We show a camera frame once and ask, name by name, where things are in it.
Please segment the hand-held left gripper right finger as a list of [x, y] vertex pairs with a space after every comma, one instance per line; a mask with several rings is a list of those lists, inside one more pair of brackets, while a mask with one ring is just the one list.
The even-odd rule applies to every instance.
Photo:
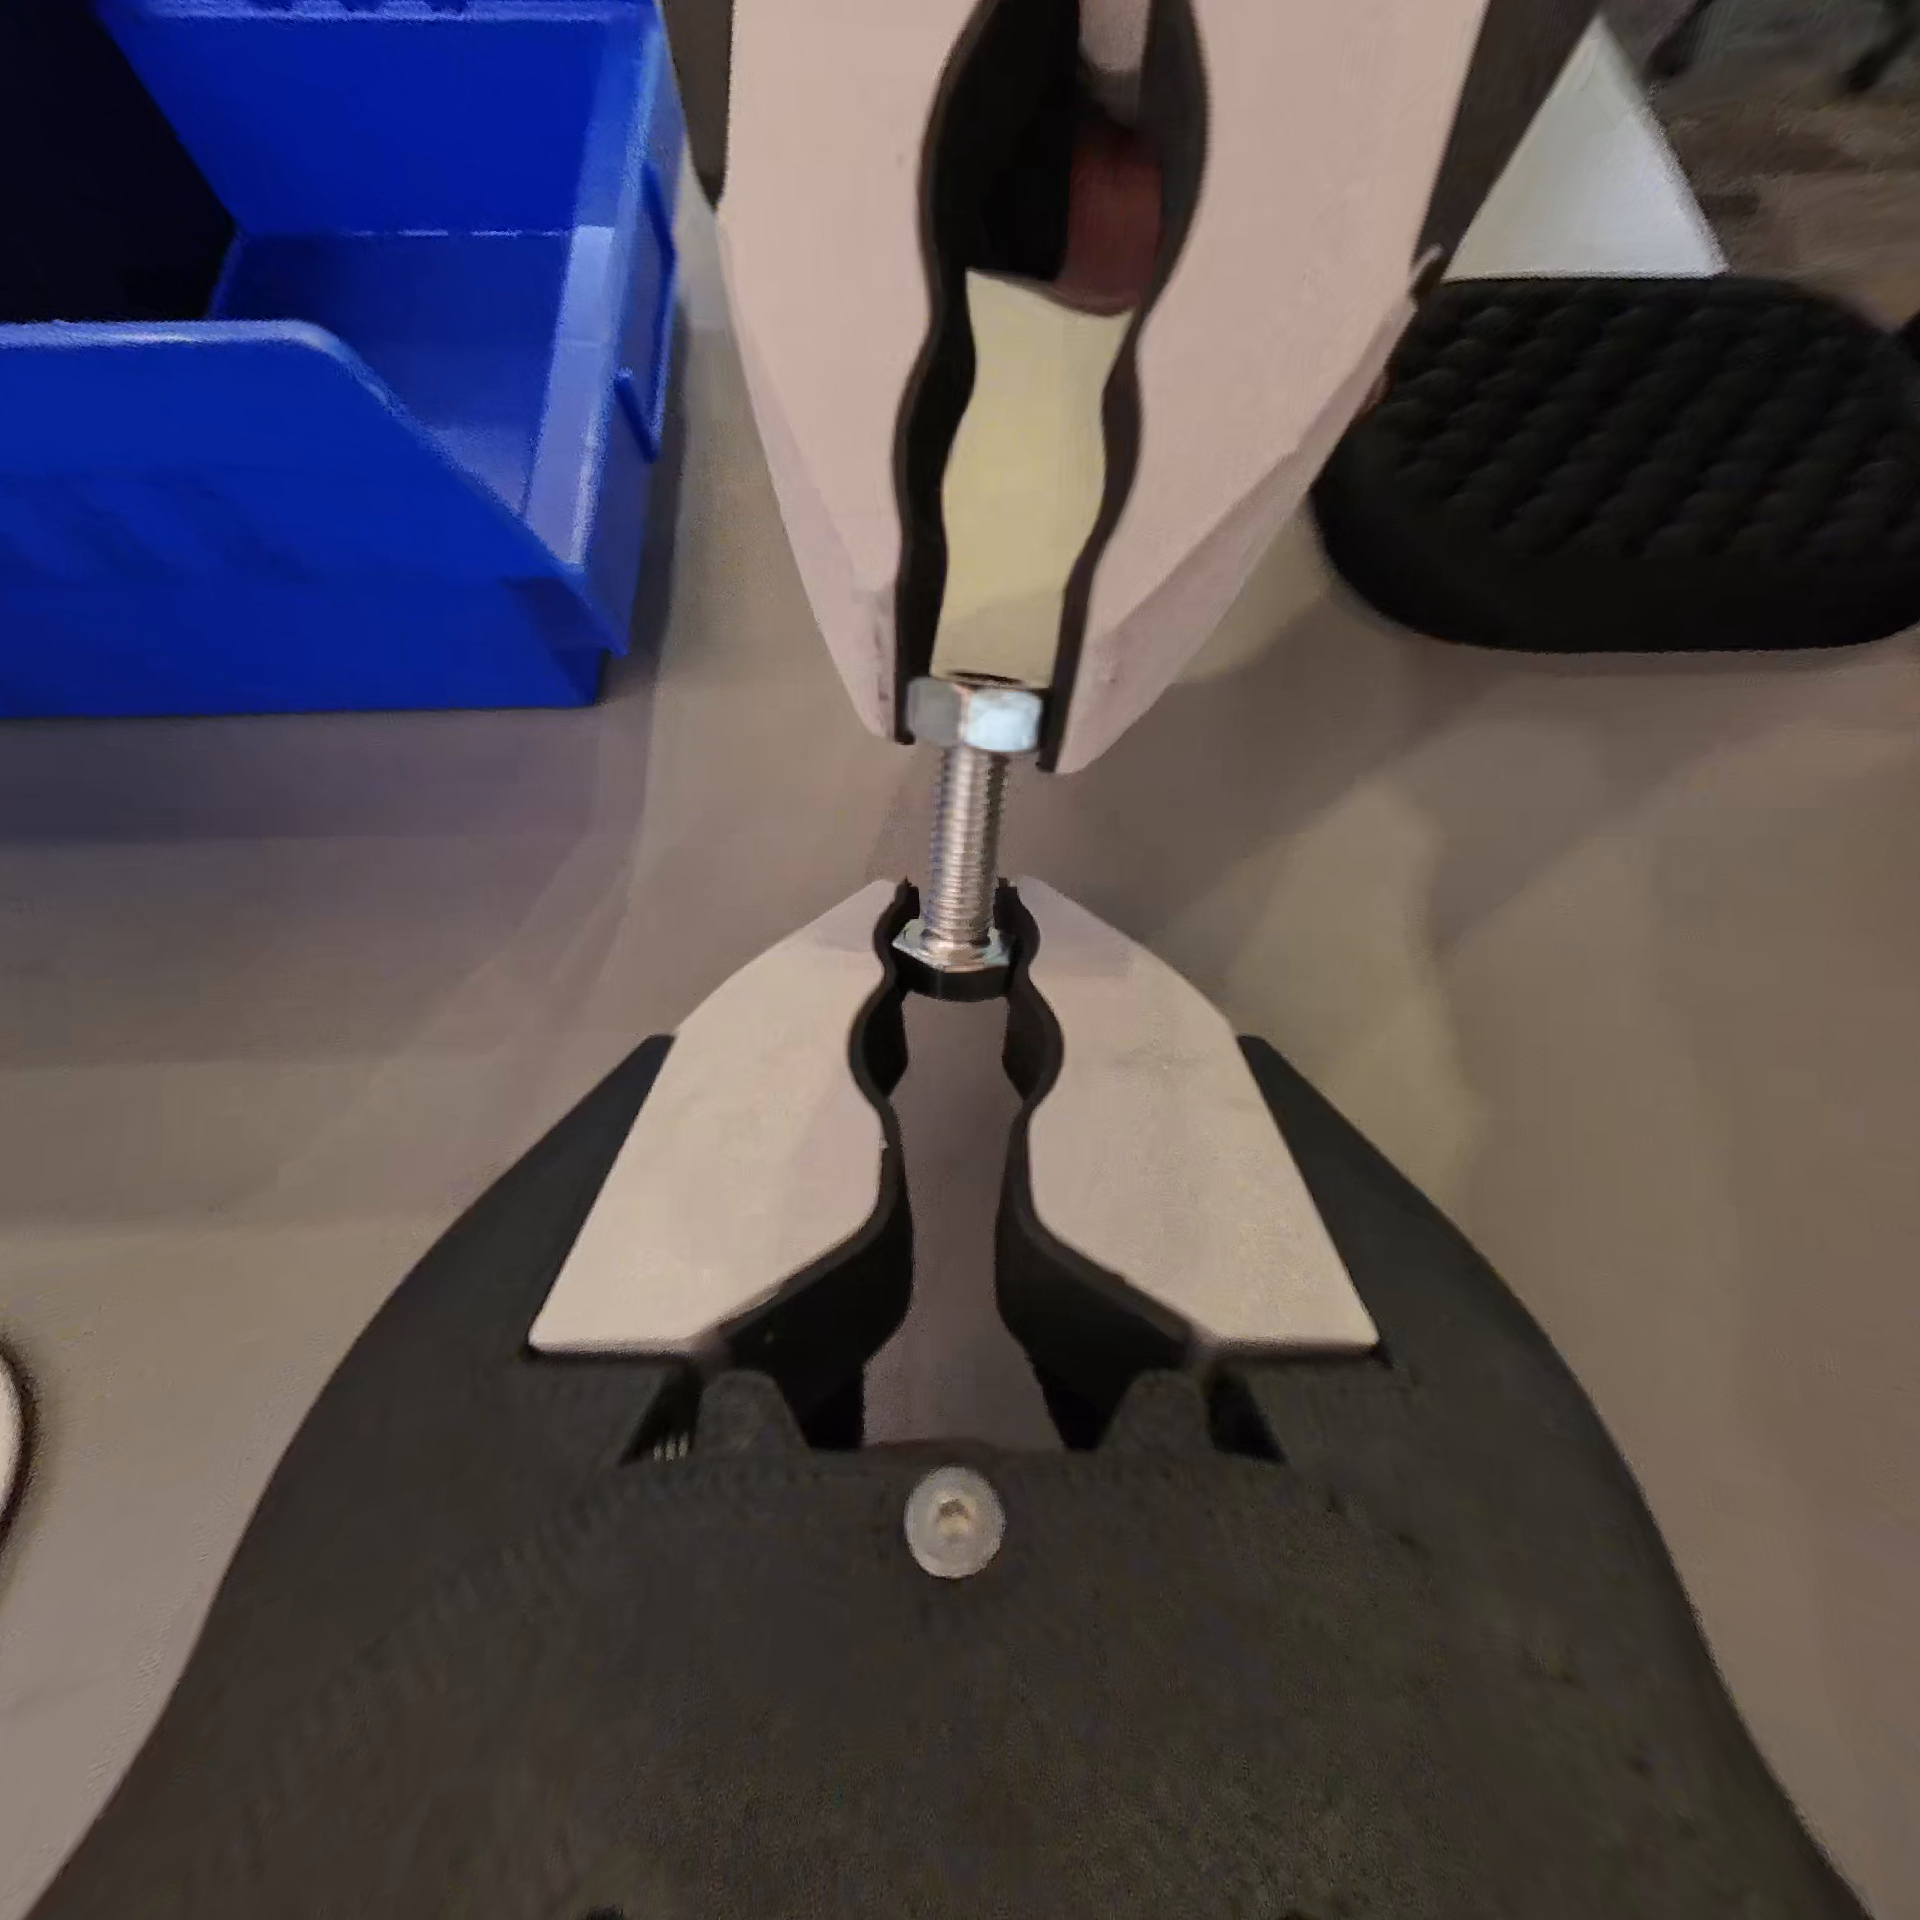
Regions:
[[1218, 1395], [1267, 1364], [1371, 1364], [1383, 1338], [1231, 1021], [1171, 962], [1039, 879], [1002, 1070], [1018, 1094], [994, 1300], [1069, 1450], [1144, 1377]]

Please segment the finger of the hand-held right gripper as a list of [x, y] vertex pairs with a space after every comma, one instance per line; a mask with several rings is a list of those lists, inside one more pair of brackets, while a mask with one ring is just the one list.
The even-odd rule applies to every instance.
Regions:
[[924, 150], [963, 3], [738, 3], [716, 203], [731, 326], [807, 605], [896, 731], [896, 434], [927, 341]]
[[1480, 33], [1470, 3], [1160, 5], [1178, 246], [1112, 370], [1134, 470], [1090, 571], [1048, 766], [1088, 769], [1255, 577], [1410, 316]]

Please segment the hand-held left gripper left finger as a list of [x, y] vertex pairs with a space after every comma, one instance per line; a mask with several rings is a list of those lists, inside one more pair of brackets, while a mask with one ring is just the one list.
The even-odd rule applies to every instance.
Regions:
[[869, 1372], [915, 1291], [894, 1093], [896, 933], [871, 882], [726, 977], [662, 1060], [527, 1330], [543, 1359], [768, 1377], [818, 1450], [869, 1437]]

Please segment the silver hex bolt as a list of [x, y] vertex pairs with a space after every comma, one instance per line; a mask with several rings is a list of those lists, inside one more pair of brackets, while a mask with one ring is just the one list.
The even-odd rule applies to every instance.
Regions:
[[927, 977], [971, 987], [1010, 964], [994, 919], [1002, 814], [1010, 769], [1028, 754], [935, 751], [925, 882], [918, 917], [896, 934], [896, 949]]

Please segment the silver hex nut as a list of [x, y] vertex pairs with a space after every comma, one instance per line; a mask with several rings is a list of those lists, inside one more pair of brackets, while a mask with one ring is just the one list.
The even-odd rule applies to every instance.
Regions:
[[908, 689], [903, 721], [918, 745], [1018, 758], [1039, 750], [1045, 692], [992, 676], [925, 676]]

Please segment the person's right hand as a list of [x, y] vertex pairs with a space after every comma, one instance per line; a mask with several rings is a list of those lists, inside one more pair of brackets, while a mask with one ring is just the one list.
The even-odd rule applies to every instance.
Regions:
[[1159, 150], [1085, 98], [1072, 127], [1058, 303], [1099, 317], [1135, 311], [1159, 268], [1160, 223]]

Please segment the black wrist rest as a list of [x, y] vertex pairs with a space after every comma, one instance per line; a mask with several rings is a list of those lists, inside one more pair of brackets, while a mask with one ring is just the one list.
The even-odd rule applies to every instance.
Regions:
[[1916, 321], [1752, 276], [1446, 278], [1311, 486], [1333, 573], [1524, 655], [1834, 651], [1918, 620]]

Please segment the blue plastic bin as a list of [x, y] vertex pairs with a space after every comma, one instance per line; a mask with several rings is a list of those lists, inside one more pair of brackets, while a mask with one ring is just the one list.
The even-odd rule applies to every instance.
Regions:
[[564, 709], [667, 452], [656, 5], [4, 5], [4, 718]]

